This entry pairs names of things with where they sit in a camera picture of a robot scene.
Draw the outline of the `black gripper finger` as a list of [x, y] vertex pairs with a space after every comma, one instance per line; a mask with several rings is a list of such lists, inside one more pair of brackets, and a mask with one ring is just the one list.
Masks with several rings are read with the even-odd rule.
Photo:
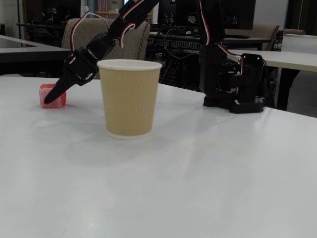
[[65, 93], [70, 87], [74, 85], [74, 81], [70, 80], [67, 77], [61, 77], [55, 87], [47, 94], [44, 99], [45, 104], [50, 104], [58, 97], [60, 97], [63, 93]]

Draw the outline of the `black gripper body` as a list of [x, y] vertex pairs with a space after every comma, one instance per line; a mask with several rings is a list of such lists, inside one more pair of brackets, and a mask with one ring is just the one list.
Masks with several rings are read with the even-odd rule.
[[94, 79], [99, 72], [97, 61], [88, 49], [79, 48], [66, 59], [63, 72], [72, 84], [83, 86]]

